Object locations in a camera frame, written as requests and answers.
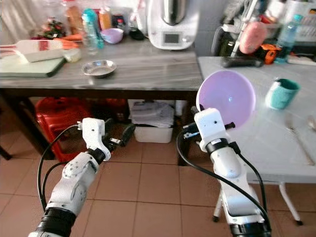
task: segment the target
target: blue bottle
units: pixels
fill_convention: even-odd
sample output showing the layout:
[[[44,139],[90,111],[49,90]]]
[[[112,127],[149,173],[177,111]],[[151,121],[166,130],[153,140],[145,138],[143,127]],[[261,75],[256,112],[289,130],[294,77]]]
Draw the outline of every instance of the blue bottle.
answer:
[[[283,26],[276,43],[277,46],[281,48],[281,51],[275,59],[276,63],[286,63],[286,58],[294,46],[297,28],[302,19],[302,15],[295,14],[293,20]]]
[[[92,55],[97,53],[98,48],[104,47],[97,19],[97,14],[91,8],[85,9],[82,13],[82,23],[85,31],[84,43]]]

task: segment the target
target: cutting board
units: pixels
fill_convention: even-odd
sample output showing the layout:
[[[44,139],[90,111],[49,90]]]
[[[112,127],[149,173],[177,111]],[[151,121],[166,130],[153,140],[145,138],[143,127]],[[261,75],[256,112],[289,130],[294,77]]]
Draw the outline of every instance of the cutting board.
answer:
[[[64,58],[55,58],[29,63],[19,55],[0,59],[0,77],[51,77],[65,63]]]

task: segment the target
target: robotic arm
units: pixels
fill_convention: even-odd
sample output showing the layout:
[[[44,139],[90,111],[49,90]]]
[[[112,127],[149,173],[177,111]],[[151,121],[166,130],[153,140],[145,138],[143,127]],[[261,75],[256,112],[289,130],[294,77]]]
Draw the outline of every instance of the robotic arm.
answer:
[[[29,237],[69,237],[71,228],[79,215],[89,186],[94,181],[99,165],[111,158],[115,146],[124,147],[135,130],[129,126],[122,139],[107,138],[106,123],[95,118],[84,118],[79,122],[87,151],[78,154],[67,163],[62,178],[52,191],[44,216],[35,232]]]
[[[214,108],[195,113],[195,123],[184,127],[184,138],[200,134],[202,140],[199,146],[203,152],[210,154],[215,174],[235,184],[258,201],[255,191],[247,182],[246,163],[237,156],[237,144],[229,144],[230,138],[226,129],[235,125],[224,125],[220,112]],[[220,180],[220,184],[219,203],[222,203],[233,236],[270,237],[270,224],[263,217],[261,210],[227,183]]]
[[[195,123],[184,127],[184,138],[200,134],[200,148],[210,154],[214,172],[244,190],[258,200],[246,178],[246,164],[237,157],[229,143],[226,129],[217,109],[206,109],[195,114]],[[29,237],[69,237],[84,204],[86,193],[95,179],[99,165],[111,158],[115,146],[125,146],[135,127],[128,127],[121,140],[107,139],[106,123],[103,120],[85,118],[79,123],[88,150],[78,154],[63,169],[62,178],[53,189],[42,220]],[[270,237],[271,228],[267,216],[245,195],[220,181],[220,202],[231,232],[235,237]]]

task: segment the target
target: tiled floor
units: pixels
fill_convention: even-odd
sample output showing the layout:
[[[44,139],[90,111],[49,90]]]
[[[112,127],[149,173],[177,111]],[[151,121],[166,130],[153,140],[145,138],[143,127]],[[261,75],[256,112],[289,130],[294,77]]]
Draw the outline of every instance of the tiled floor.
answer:
[[[40,155],[4,113],[0,144],[14,158],[0,160],[0,236],[26,237],[42,216],[36,171]],[[211,167],[193,146],[190,157]],[[44,162],[44,171],[56,163]],[[219,184],[191,167],[178,167],[174,143],[142,144],[134,139],[103,163],[71,237],[228,237],[225,217],[212,222]],[[52,172],[46,196],[60,178]],[[316,185],[288,184],[304,226],[296,226],[277,186],[267,185],[273,237],[316,236]]]

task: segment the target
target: teal mug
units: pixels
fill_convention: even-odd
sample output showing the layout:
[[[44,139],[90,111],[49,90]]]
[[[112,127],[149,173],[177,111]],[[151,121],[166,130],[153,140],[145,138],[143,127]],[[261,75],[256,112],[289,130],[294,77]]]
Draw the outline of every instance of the teal mug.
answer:
[[[267,96],[266,105],[272,109],[285,109],[300,90],[300,85],[289,79],[277,79],[271,86]]]

